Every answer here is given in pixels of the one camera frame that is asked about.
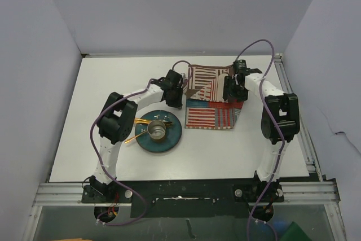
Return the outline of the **patchwork striped cloth placemat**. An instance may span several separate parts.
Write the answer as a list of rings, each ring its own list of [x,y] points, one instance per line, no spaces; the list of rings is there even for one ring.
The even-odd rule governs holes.
[[[233,129],[243,107],[242,102],[223,99],[224,79],[232,67],[189,65],[186,91],[186,129]]]

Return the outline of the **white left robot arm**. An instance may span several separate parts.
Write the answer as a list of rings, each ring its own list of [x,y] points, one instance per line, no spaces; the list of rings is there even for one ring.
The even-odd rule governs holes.
[[[122,142],[130,135],[138,110],[165,101],[181,109],[184,77],[174,70],[159,79],[150,79],[144,89],[121,95],[112,92],[90,128],[90,142],[98,163],[90,177],[90,187],[103,202],[115,195],[116,164]]]

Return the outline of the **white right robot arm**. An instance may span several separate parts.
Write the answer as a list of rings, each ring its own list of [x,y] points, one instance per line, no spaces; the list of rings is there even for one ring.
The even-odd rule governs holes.
[[[259,201],[271,195],[269,182],[279,179],[280,164],[285,150],[300,132],[298,96],[285,93],[266,80],[258,68],[249,68],[245,60],[235,60],[232,75],[224,78],[223,99],[244,102],[252,93],[263,104],[261,132],[266,147],[256,176],[260,180],[251,187],[252,196]]]

